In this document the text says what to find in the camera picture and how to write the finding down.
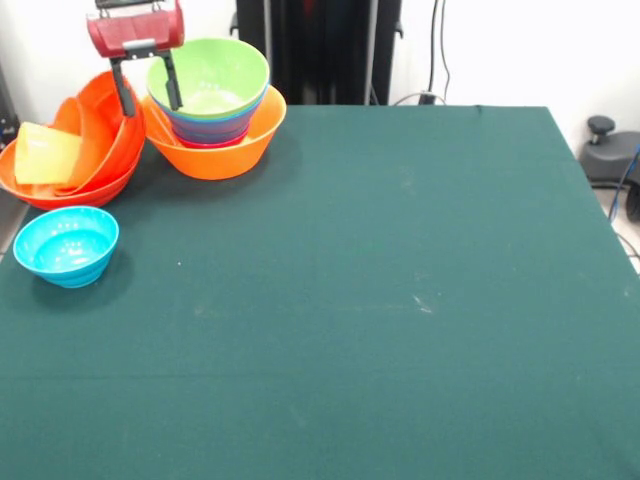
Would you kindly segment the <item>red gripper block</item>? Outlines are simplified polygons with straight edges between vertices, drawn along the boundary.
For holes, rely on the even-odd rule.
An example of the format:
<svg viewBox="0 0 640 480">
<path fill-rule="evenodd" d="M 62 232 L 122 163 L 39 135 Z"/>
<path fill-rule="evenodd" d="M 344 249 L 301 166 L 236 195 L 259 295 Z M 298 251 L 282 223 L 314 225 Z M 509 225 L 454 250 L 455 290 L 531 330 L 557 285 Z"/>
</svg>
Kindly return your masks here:
<svg viewBox="0 0 640 480">
<path fill-rule="evenodd" d="M 134 94 L 122 73 L 122 58 L 139 49 L 162 51 L 170 108 L 177 111 L 183 106 L 169 50 L 184 43 L 184 19 L 179 1 L 96 1 L 95 10 L 86 16 L 86 26 L 99 55 L 111 58 L 112 75 L 125 116 L 133 118 L 136 106 Z"/>
</svg>

